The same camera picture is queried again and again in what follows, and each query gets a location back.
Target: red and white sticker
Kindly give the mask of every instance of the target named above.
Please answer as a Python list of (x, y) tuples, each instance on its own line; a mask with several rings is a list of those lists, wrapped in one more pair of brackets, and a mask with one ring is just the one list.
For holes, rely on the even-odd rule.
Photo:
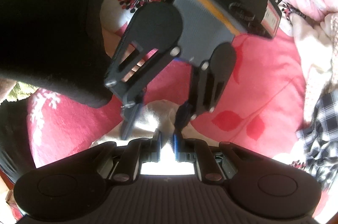
[(279, 17), (277, 11), (273, 7), (273, 4), (271, 4), (271, 2), (268, 1), (265, 15), (261, 24), (270, 33), (271, 36), (275, 36), (280, 20), (281, 18)]

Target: bedding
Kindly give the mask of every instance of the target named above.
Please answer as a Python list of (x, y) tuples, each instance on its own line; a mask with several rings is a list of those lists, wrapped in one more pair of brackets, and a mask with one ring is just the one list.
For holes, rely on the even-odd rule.
[[(137, 8), (153, 1), (158, 0), (105, 0), (101, 23), (121, 36)], [(338, 11), (338, 0), (288, 1), (315, 21)], [(301, 168), (305, 159), (295, 132), (303, 124), (305, 79), (293, 37), (280, 29), (271, 42), (242, 34), (233, 46), (238, 59), (221, 100), (213, 113), (191, 122), (191, 131), (210, 141), (232, 141)], [(173, 61), (148, 85), (145, 103), (167, 100), (182, 104), (187, 99), (189, 76), (187, 64)], [(30, 98), (27, 119), (36, 165), (88, 148), (121, 122), (120, 106), (113, 97), (108, 105), (92, 109), (39, 89)], [(332, 191), (323, 193), (315, 212), (321, 223), (336, 212), (334, 198)]]

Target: orange stripe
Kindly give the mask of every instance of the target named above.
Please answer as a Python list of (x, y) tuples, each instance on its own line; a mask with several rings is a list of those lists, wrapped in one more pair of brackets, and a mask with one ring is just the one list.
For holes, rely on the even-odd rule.
[(240, 32), (238, 29), (236, 29), (231, 22), (220, 12), (210, 0), (198, 0), (207, 10), (209, 10), (212, 15), (214, 15), (218, 20), (220, 20), (227, 28), (228, 30), (236, 35), (239, 35)]

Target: metal screw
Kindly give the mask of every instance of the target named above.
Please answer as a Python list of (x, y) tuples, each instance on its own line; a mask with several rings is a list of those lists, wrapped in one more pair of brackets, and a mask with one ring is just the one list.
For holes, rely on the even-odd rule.
[(201, 69), (202, 69), (202, 70), (206, 70), (208, 67), (209, 67), (209, 62), (208, 62), (208, 61), (205, 61), (205, 62), (203, 63), (203, 65), (201, 66)]
[(174, 47), (171, 51), (170, 51), (170, 55), (175, 57), (180, 53), (181, 49), (180, 47)]
[(208, 173), (206, 174), (206, 179), (209, 181), (219, 181), (222, 179), (222, 176), (219, 173)]
[(108, 83), (106, 83), (107, 87), (113, 87), (117, 84), (117, 81), (115, 79), (109, 81)]
[(126, 173), (118, 173), (113, 176), (113, 179), (118, 182), (126, 182), (129, 180), (129, 175)]
[(135, 101), (129, 101), (127, 104), (124, 104), (124, 106), (126, 108), (132, 108), (133, 106), (135, 106)]

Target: barcode label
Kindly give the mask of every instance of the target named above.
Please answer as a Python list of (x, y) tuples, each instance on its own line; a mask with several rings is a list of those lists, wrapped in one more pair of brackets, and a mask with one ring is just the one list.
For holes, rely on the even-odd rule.
[(270, 1), (268, 1), (262, 25), (270, 33), (271, 36), (276, 34), (278, 29), (280, 17)]

